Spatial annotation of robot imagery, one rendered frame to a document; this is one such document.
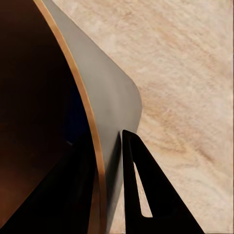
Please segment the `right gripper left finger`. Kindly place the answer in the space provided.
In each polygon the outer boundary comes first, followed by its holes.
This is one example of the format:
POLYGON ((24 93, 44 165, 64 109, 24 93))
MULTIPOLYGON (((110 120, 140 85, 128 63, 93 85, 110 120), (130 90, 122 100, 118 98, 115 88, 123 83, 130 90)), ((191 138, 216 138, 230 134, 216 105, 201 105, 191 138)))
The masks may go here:
POLYGON ((82 134, 0 229, 0 234, 87 234, 96 156, 82 134))

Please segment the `trash can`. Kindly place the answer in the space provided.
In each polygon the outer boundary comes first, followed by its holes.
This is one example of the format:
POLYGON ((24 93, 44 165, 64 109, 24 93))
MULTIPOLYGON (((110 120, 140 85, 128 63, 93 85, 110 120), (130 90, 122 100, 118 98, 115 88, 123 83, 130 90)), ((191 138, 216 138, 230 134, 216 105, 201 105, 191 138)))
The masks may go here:
POLYGON ((137 85, 52 0, 0 0, 0 229, 71 147, 74 81, 96 156, 87 234, 109 234, 122 131, 137 134, 142 114, 137 85))

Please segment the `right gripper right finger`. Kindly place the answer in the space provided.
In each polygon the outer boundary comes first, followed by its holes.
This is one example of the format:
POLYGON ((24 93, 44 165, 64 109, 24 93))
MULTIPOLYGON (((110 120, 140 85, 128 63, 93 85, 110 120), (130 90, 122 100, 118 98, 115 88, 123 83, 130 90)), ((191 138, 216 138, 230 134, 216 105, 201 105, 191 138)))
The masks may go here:
POLYGON ((126 234, 205 234, 142 139, 122 131, 126 234), (153 217, 144 217, 134 162, 153 217))

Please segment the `can of soda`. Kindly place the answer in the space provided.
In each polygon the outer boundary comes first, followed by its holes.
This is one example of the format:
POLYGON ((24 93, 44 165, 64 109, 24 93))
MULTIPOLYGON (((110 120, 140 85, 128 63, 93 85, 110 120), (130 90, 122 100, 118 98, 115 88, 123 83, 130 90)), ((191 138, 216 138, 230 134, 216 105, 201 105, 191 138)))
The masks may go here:
POLYGON ((77 138, 90 131, 82 100, 74 81, 62 136, 73 145, 77 138))

